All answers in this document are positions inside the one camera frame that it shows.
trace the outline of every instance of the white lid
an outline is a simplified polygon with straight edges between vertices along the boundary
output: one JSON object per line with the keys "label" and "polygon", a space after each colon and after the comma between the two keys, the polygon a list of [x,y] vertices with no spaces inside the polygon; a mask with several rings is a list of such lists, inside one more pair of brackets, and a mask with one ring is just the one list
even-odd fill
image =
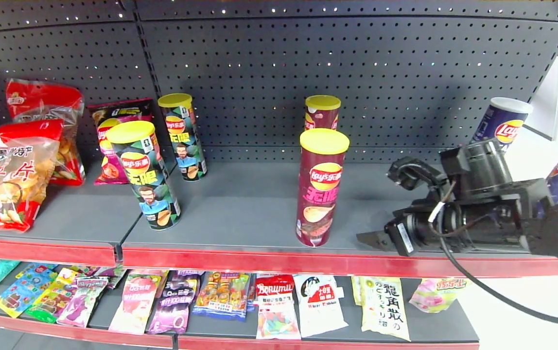
{"label": "white lid", "polygon": [[531,104],[508,97],[494,97],[490,100],[491,106],[513,113],[530,114],[534,110]]}

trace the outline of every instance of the maroon chip can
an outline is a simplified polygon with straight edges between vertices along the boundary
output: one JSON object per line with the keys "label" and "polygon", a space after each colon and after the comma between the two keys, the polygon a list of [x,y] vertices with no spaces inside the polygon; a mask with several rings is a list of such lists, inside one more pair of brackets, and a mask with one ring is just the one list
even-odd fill
{"label": "maroon chip can", "polygon": [[337,129],[341,104],[339,98],[330,95],[313,95],[306,98],[305,129]]}
{"label": "maroon chip can", "polygon": [[301,134],[296,236],[307,246],[329,240],[344,158],[350,141],[339,131],[325,128]]}

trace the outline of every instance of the potato chips in bag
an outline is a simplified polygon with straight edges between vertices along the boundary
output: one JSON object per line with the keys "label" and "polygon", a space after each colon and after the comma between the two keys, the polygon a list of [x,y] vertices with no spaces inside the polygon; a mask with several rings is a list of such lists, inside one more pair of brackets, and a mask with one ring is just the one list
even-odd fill
{"label": "potato chips in bag", "polygon": [[10,79],[6,101],[15,123],[33,120],[63,120],[63,137],[56,153],[56,166],[50,183],[80,186],[85,172],[76,148],[78,118],[83,115],[84,100],[76,88],[50,82]]}
{"label": "potato chips in bag", "polygon": [[63,120],[0,127],[0,230],[33,226],[54,171]]}

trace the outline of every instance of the red shelf edge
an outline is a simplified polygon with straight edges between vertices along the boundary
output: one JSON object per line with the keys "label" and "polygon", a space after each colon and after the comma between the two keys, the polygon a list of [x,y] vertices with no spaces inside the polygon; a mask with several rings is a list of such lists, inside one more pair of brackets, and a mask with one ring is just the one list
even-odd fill
{"label": "red shelf edge", "polygon": [[108,330],[96,330],[94,328],[78,328],[62,326],[61,324],[43,323],[30,321],[28,319],[11,318],[0,316],[0,328],[17,332],[39,334],[45,336],[63,337],[83,341],[95,341],[98,343],[133,345],[154,348],[173,348],[173,339],[166,335],[134,335],[109,332]]}
{"label": "red shelf edge", "polygon": [[336,341],[308,341],[308,340],[257,340],[237,339],[225,337],[177,337],[180,349],[208,349],[221,344],[221,350],[378,350],[378,349],[406,349],[406,350],[478,350],[478,343],[350,343]]}
{"label": "red shelf edge", "polygon": [[[228,252],[169,250],[123,246],[127,268],[192,268],[197,270],[319,273],[327,275],[394,276],[406,278],[459,277],[446,257],[325,255],[316,253]],[[558,275],[558,259],[457,258],[474,276],[510,278]]]}
{"label": "red shelf edge", "polygon": [[56,245],[0,239],[0,259],[108,267],[116,264],[114,249],[106,243],[103,246]]}

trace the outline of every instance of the lower shelf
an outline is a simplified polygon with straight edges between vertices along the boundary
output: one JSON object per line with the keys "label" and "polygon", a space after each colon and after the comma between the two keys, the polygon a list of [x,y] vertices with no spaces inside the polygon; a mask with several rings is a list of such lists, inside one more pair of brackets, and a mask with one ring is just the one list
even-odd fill
{"label": "lower shelf", "polygon": [[[15,275],[25,266],[22,263],[0,284],[0,294],[15,280]],[[423,313],[406,303],[419,284],[419,279],[402,279],[405,297],[406,319],[412,342],[375,332],[361,332],[361,307],[355,306],[350,287],[350,278],[336,277],[337,284],[344,288],[345,297],[340,299],[344,320],[348,327],[327,332],[302,341],[256,340],[257,312],[246,315],[245,322],[226,321],[203,316],[190,316],[187,333],[131,335],[108,331],[108,326],[122,297],[122,285],[109,290],[97,303],[88,328],[68,327],[34,321],[27,316],[18,319],[8,317],[0,310],[0,328],[25,333],[95,341],[99,343],[126,344],[135,346],[203,350],[217,343],[222,350],[364,350],[390,348],[430,350],[476,350],[478,337],[459,303],[453,304],[439,314]]]}

